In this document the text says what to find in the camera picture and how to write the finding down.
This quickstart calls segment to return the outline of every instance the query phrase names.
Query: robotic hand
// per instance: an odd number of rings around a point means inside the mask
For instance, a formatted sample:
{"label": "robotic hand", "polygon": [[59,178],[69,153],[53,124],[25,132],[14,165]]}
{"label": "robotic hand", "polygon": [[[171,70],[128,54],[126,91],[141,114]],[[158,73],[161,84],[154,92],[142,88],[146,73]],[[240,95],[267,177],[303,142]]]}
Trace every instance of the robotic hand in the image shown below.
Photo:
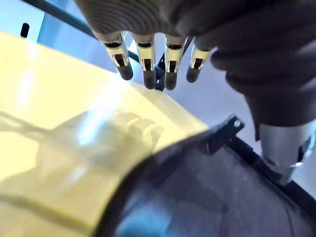
{"label": "robotic hand", "polygon": [[312,0],[76,0],[124,79],[132,69],[122,31],[137,43],[149,89],[156,85],[154,34],[166,34],[165,86],[173,89],[188,36],[187,79],[211,62],[245,95],[272,178],[285,184],[316,130],[316,2]]}
{"label": "robotic hand", "polygon": [[[187,36],[181,36],[173,24],[160,14],[159,0],[77,0],[95,36],[102,42],[121,77],[130,80],[133,71],[122,31],[130,31],[137,45],[146,88],[156,86],[155,33],[165,33],[165,87],[174,89]],[[188,81],[194,82],[210,49],[192,51]]]}

